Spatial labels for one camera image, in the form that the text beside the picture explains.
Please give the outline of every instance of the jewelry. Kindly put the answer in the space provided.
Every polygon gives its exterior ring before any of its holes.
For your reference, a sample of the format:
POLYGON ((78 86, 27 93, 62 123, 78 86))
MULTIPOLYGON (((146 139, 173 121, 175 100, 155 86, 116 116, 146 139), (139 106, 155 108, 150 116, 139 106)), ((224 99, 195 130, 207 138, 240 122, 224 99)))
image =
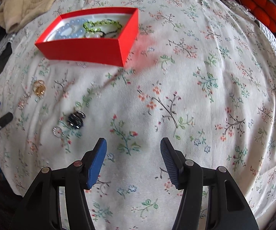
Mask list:
POLYGON ((60 27, 56 31, 55 40, 78 38, 79 36, 82 36, 84 34, 84 29, 81 27, 77 31, 77 28, 79 25, 87 21, 88 21, 87 19, 83 19, 83 18, 71 20, 69 23, 66 23, 64 26, 60 27), (71 33, 64 34, 64 32, 69 28, 72 29, 71 33))
POLYGON ((60 127, 54 127, 53 128, 53 134, 58 138, 64 136, 64 132, 62 131, 62 129, 60 127))
POLYGON ((34 94, 36 94, 38 97, 42 98, 45 91, 46 91, 46 87, 44 86, 44 81, 43 80, 35 81, 34 86, 33 86, 34 94))
POLYGON ((27 93, 24 91, 24 95, 20 98, 19 103, 18 103, 19 110, 23 110, 28 98, 29 98, 29 95, 27 95, 27 93))
POLYGON ((84 123, 82 120, 85 117, 86 115, 83 112, 77 111, 69 115, 67 122, 73 128, 79 129, 84 126, 84 123))
POLYGON ((103 19, 101 21, 96 21, 96 22, 86 21, 83 24, 83 27, 86 30, 86 33, 93 33, 96 38, 103 38, 107 34, 117 33, 118 31, 120 31, 123 28, 123 26, 119 22, 113 21, 111 19, 103 19), (93 27, 98 26, 98 25, 99 26, 113 25, 116 27, 116 30, 112 31, 112 32, 105 33, 99 27, 96 29, 93 29, 93 27))

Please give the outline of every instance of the bracelet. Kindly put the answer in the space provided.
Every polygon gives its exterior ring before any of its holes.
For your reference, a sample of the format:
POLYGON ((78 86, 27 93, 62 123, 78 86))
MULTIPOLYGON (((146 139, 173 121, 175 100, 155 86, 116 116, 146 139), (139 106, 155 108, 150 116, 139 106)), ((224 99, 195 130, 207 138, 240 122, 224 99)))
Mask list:
POLYGON ((89 21, 83 18, 76 19, 76 20, 71 20, 69 23, 66 23, 64 26, 56 30, 55 40, 73 39, 73 38, 79 38, 81 36, 83 36, 84 38, 88 38, 87 34, 94 34, 96 38, 103 38, 108 34, 117 33, 119 30, 122 29, 122 27, 123 26, 119 22, 113 21, 111 19, 103 19, 101 21, 96 21, 96 22, 89 21), (101 30, 100 27, 94 28, 96 26, 105 26, 105 25, 113 25, 116 27, 116 30, 105 33, 104 31, 101 30), (64 35, 63 33, 69 28, 72 29, 71 33, 68 35, 64 35))
POLYGON ((117 33, 119 30, 122 29, 123 26, 119 22, 117 22, 117 21, 113 21, 111 19, 103 19, 101 21, 96 21, 96 22, 86 21, 83 24, 83 27, 86 30, 85 38, 87 38, 87 36, 86 36, 87 33, 93 33, 93 34, 96 34, 96 36, 98 36, 100 38, 103 38, 107 34, 117 33), (116 30, 108 32, 108 33, 105 33, 104 31, 101 30, 100 27, 98 27, 96 29, 93 29, 93 27, 95 27, 95 26, 105 26, 105 25, 113 25, 113 26, 116 27, 116 30))
POLYGON ((76 19, 71 20, 69 23, 66 23, 64 26, 60 27, 55 34, 55 40, 61 40, 61 39, 72 39, 72 38, 78 38, 80 36, 83 36, 85 33, 85 29, 81 27, 78 31, 77 28, 84 23, 87 22, 87 19, 76 19), (68 35, 62 35, 64 31, 67 29, 72 28, 72 32, 68 35))

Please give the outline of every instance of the red box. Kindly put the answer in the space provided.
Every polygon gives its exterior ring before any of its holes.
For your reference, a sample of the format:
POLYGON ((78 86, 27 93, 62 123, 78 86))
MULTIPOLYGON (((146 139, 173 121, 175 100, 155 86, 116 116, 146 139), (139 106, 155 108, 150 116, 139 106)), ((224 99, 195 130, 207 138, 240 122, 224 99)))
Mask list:
POLYGON ((70 12, 58 16, 38 38, 35 45, 50 60, 95 62, 123 67, 138 35, 138 9, 132 7, 102 7, 70 12), (46 41, 64 19, 95 14, 128 14, 119 36, 111 38, 76 38, 46 41))

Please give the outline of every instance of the metal screw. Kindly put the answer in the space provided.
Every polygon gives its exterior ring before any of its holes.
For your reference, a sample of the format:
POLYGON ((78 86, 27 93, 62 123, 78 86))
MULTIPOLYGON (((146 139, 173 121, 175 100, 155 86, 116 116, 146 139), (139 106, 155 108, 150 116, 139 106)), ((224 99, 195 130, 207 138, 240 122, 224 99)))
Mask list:
POLYGON ((48 167, 44 167, 42 170, 41 170, 41 172, 42 173, 47 173, 47 172, 49 172, 50 171, 50 169, 48 168, 48 167))
POLYGON ((79 160, 78 160, 78 161, 75 161, 75 162, 74 162, 74 166, 75 166, 75 167, 79 167, 79 166, 81 166, 81 165, 82 165, 82 161, 79 161, 79 160))
POLYGON ((220 166, 219 167, 219 171, 222 172, 222 173, 225 173, 226 172, 226 168, 223 167, 223 166, 220 166))
POLYGON ((188 165, 188 166, 193 166, 194 162, 192 160, 186 160, 185 164, 188 165))

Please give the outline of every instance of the floral bedsheet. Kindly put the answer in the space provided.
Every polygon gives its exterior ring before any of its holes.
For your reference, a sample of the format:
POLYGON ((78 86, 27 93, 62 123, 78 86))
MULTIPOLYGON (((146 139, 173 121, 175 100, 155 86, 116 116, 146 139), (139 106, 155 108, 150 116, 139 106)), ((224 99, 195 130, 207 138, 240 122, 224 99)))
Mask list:
MULTIPOLYGON (((276 51, 240 6, 56 0, 18 33, 13 48, 0 75, 0 116, 14 114, 0 134, 0 165, 15 193, 24 195, 42 167, 66 167, 104 137, 107 156, 85 193, 96 229, 171 229, 182 191, 171 184, 160 154, 160 140, 169 137, 202 167, 226 166, 255 217, 276 200, 276 51), (103 6, 139 9, 126 68, 49 61, 34 46, 59 14, 103 6), (41 99, 32 92, 36 80, 47 88, 41 99), (73 130, 66 119, 77 109, 86 118, 73 130), (54 127, 64 136, 55 137, 54 127)), ((201 229, 207 195, 205 187, 201 229)), ((61 208, 68 228, 64 202, 61 208)))

